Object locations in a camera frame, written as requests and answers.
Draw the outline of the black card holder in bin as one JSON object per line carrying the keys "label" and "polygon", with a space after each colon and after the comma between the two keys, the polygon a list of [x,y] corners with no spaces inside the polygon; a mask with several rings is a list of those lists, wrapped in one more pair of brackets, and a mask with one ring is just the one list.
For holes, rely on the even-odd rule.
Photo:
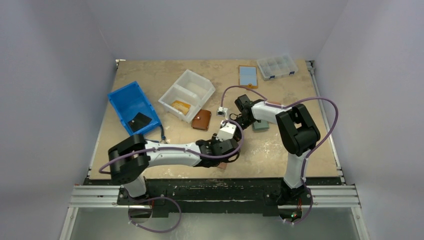
{"label": "black card holder in bin", "polygon": [[131,119],[128,122],[128,125],[130,127],[130,129],[132,130],[133,133],[143,129],[144,127],[148,126],[151,123],[152,119],[139,112],[135,115],[135,117],[133,119]]}

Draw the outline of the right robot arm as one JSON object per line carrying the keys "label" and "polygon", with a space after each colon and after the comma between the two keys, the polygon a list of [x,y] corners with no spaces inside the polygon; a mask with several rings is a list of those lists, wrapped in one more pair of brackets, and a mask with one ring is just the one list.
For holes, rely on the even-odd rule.
{"label": "right robot arm", "polygon": [[281,182],[278,201],[287,202],[305,190],[308,154],[316,147],[321,133],[304,104],[283,106],[265,100],[250,100],[247,95],[234,101],[240,114],[235,118],[242,129],[254,122],[268,122],[278,126],[286,151],[286,172]]}

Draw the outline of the white double compartment bin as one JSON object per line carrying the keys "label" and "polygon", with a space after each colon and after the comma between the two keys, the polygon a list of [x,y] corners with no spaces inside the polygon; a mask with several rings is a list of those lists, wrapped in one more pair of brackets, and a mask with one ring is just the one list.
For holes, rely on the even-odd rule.
{"label": "white double compartment bin", "polygon": [[[162,104],[166,112],[173,114],[181,121],[190,123],[215,91],[216,88],[209,79],[186,69],[158,102]],[[188,112],[184,114],[174,108],[172,103],[175,101],[188,104]]]}

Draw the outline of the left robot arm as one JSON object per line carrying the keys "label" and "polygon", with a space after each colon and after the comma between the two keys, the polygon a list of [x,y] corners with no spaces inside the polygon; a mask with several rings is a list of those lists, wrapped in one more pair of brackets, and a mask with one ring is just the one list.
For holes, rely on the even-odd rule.
{"label": "left robot arm", "polygon": [[148,194],[146,180],[142,177],[147,168],[168,165],[216,167],[235,161],[240,148],[233,138],[163,144],[135,134],[108,150],[109,161],[99,172],[109,174],[113,184],[124,186],[130,197],[139,198]]}

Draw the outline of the black mounting base plate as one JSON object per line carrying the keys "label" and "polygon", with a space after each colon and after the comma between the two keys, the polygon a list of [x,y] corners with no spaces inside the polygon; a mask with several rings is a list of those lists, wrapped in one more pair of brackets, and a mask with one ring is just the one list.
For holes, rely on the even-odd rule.
{"label": "black mounting base plate", "polygon": [[259,178],[163,178],[147,179],[148,193],[130,197],[120,187],[118,206],[152,208],[153,217],[170,213],[193,214],[260,214],[264,217],[302,215],[320,191],[341,187],[336,177],[308,177],[308,188],[297,197],[281,203],[281,177]]}

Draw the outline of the gold credit card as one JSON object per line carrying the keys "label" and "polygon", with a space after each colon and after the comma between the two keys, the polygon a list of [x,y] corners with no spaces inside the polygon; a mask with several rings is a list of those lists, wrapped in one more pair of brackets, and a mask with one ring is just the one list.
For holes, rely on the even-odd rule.
{"label": "gold credit card", "polygon": [[190,111],[191,105],[180,101],[180,100],[175,100],[171,106],[176,109],[177,111],[181,112],[184,116],[186,116],[188,114],[188,112]]}

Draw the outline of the aluminium frame rail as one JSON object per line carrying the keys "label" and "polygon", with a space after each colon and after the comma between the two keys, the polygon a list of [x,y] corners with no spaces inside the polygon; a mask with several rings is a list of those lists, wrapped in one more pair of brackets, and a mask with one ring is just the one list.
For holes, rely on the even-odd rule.
{"label": "aluminium frame rail", "polygon": [[282,178],[154,178],[159,204],[131,202],[122,187],[86,178],[74,187],[62,240],[367,240],[357,188],[337,176],[309,177],[302,206],[270,205]]}

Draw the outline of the green card holder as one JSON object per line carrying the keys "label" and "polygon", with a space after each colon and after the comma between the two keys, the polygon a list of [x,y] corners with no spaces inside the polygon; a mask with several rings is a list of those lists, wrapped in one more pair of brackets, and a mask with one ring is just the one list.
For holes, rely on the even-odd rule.
{"label": "green card holder", "polygon": [[269,123],[265,120],[255,121],[252,125],[252,130],[254,132],[263,132],[269,129]]}

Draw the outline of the blue plastic bin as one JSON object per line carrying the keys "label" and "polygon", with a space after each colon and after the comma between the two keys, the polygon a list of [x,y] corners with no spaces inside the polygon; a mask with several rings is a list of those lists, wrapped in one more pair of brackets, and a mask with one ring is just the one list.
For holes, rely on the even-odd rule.
{"label": "blue plastic bin", "polygon": [[[112,91],[107,96],[120,123],[130,136],[134,134],[145,135],[162,125],[153,105],[136,81]],[[128,122],[132,120],[137,113],[142,113],[152,120],[146,127],[133,132]]]}

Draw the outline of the orange open card holder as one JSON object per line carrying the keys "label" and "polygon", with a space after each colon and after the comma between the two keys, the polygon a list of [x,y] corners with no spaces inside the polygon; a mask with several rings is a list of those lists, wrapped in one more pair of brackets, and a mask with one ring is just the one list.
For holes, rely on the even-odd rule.
{"label": "orange open card holder", "polygon": [[250,65],[239,65],[239,85],[250,89],[258,88],[257,68]]}

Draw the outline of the clear plastic organizer box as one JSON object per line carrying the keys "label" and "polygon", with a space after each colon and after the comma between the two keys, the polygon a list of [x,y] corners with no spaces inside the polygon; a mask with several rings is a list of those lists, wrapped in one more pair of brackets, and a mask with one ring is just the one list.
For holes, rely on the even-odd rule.
{"label": "clear plastic organizer box", "polygon": [[289,54],[281,54],[256,60],[256,64],[265,81],[293,76],[299,70]]}

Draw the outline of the brown leather card holder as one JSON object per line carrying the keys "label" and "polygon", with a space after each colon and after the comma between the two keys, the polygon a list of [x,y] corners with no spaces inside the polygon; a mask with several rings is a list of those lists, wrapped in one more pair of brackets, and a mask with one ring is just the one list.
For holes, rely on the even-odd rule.
{"label": "brown leather card holder", "polygon": [[209,110],[201,109],[191,121],[191,127],[196,130],[207,131],[212,113]]}

